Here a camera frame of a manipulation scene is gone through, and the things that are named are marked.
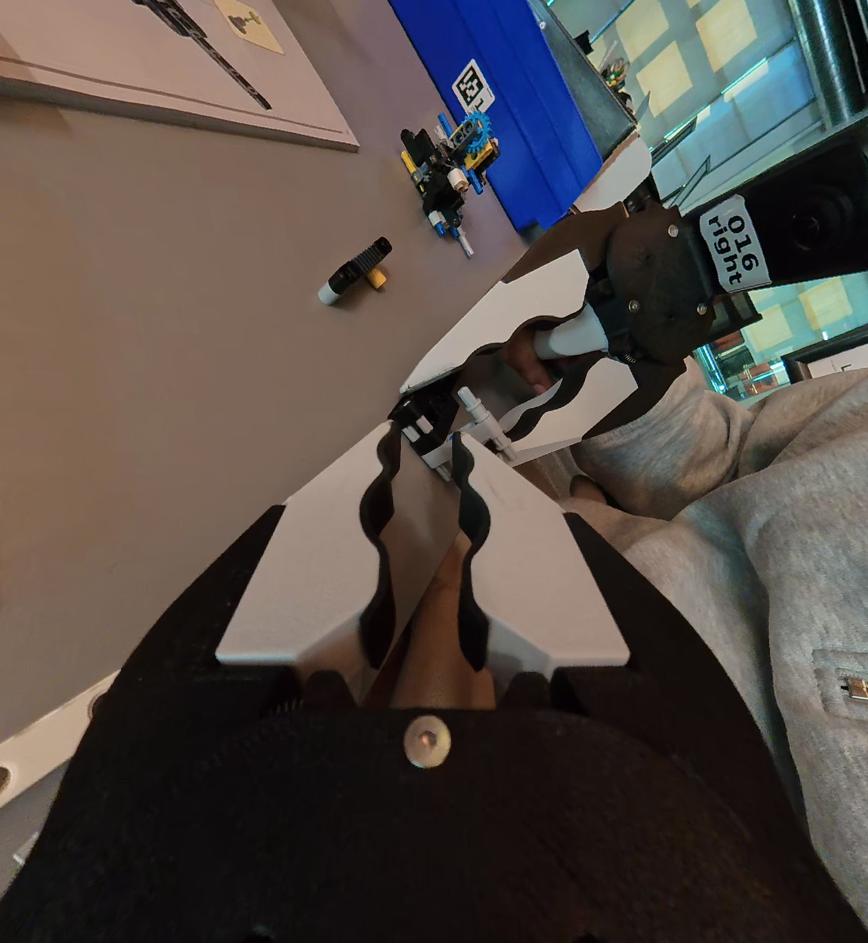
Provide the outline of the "person's right forearm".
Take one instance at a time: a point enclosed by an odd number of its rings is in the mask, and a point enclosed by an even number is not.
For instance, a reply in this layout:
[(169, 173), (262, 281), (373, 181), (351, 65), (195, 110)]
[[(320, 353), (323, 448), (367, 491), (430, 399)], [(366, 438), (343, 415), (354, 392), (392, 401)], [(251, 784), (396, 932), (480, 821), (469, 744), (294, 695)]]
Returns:
[(736, 478), (760, 406), (709, 389), (694, 359), (685, 364), (640, 418), (570, 449), (582, 473), (630, 514), (671, 520)]

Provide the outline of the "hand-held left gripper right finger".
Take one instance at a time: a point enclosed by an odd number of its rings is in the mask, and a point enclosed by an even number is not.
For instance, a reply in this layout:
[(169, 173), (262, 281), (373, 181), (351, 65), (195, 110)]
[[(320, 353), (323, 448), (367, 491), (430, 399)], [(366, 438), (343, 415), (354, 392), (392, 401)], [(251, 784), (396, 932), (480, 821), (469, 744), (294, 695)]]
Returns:
[(470, 666), (495, 680), (624, 666), (627, 643), (558, 504), (467, 433), (451, 444), (471, 544), (458, 615)]

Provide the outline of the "black ribbed column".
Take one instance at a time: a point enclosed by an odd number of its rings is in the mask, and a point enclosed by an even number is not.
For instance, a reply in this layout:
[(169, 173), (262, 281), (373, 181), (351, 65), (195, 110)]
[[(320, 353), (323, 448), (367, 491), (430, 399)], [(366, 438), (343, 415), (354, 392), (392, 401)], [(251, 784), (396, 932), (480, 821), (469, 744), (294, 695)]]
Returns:
[(825, 128), (868, 112), (868, 1), (788, 1)]

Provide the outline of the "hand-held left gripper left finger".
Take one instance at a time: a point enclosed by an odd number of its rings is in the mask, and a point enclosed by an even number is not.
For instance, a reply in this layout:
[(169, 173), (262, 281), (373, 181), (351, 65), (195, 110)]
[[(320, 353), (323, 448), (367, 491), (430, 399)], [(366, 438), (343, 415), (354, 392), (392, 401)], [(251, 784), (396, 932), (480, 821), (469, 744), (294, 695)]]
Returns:
[(229, 665), (379, 669), (395, 635), (382, 532), (401, 433), (383, 421), (292, 495), (224, 633)]

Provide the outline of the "blue plastic bin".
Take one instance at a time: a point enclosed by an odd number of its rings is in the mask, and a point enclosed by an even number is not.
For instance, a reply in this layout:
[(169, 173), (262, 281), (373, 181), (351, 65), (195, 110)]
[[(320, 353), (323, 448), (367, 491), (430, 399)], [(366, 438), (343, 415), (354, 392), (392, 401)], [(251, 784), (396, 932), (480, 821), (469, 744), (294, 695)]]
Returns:
[(604, 159), (526, 1), (391, 1), (455, 120), (488, 116), (500, 156), (487, 177), (518, 232), (548, 229)]

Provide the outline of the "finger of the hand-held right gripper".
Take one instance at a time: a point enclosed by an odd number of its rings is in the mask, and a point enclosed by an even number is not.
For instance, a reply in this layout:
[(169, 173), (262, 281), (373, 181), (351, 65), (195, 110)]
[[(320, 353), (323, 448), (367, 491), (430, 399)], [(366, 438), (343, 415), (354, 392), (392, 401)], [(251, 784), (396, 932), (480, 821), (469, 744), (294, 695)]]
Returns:
[(629, 424), (665, 395), (686, 364), (577, 359), (546, 393), (502, 418), (511, 462), (529, 462)]
[(506, 343), (525, 324), (558, 324), (577, 315), (588, 282), (582, 254), (574, 249), (515, 281), (496, 283), (422, 357), (400, 393), (410, 394), (453, 374), (470, 357)]

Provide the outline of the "person's grey hoodie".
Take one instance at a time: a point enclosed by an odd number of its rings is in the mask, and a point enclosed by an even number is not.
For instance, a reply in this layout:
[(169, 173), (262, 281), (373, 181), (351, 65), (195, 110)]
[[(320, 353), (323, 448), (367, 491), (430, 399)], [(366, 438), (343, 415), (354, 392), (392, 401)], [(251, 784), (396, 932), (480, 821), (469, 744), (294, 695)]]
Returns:
[(868, 369), (758, 405), (736, 478), (620, 546), (730, 673), (868, 926), (868, 702), (842, 690), (868, 680)]

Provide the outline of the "person's beige trousers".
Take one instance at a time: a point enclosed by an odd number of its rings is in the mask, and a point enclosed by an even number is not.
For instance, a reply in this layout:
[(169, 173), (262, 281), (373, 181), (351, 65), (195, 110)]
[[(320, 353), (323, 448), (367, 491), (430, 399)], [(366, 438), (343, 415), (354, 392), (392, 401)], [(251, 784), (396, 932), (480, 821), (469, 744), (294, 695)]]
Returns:
[(470, 540), (459, 532), (419, 602), (391, 706), (493, 710), (494, 683), (475, 671), (461, 650), (459, 607), (462, 565)]

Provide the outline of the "lego sub-assembly with blue parts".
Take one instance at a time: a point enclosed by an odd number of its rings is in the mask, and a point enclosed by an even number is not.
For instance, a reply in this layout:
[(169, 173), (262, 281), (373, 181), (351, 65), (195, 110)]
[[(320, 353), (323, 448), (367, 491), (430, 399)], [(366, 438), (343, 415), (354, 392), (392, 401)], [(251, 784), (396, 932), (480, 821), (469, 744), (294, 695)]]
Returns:
[(438, 237), (451, 237), (471, 258), (474, 250), (462, 228), (465, 195), (483, 193), (486, 171), (500, 156), (488, 115), (472, 111), (452, 127), (441, 113), (434, 136), (425, 129), (403, 129), (400, 138), (401, 159), (430, 226)]

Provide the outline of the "black and grey lego assembly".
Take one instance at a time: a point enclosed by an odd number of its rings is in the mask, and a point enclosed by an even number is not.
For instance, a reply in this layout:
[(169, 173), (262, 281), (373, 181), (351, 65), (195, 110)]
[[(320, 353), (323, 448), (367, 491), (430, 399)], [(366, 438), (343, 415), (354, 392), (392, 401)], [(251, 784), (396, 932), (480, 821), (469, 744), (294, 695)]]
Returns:
[(411, 449), (444, 481), (452, 479), (454, 431), (515, 464), (519, 455), (499, 420), (469, 387), (458, 387), (453, 375), (405, 393), (390, 414)]

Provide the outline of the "lego instruction booklet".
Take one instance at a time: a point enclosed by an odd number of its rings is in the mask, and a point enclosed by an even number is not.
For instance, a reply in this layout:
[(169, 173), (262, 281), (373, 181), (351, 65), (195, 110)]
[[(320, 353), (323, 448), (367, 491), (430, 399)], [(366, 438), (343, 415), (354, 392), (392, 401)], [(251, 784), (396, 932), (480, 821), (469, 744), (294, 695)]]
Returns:
[(0, 96), (358, 150), (275, 2), (0, 1)]

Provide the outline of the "person's right hand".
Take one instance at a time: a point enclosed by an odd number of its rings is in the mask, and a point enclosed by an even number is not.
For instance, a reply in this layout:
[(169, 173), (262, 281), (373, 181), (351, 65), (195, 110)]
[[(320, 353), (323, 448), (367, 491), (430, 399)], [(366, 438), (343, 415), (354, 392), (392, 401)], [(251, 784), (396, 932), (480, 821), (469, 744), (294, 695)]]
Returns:
[(545, 394), (554, 380), (534, 348), (536, 328), (524, 325), (502, 346), (502, 360), (515, 371), (536, 394)]

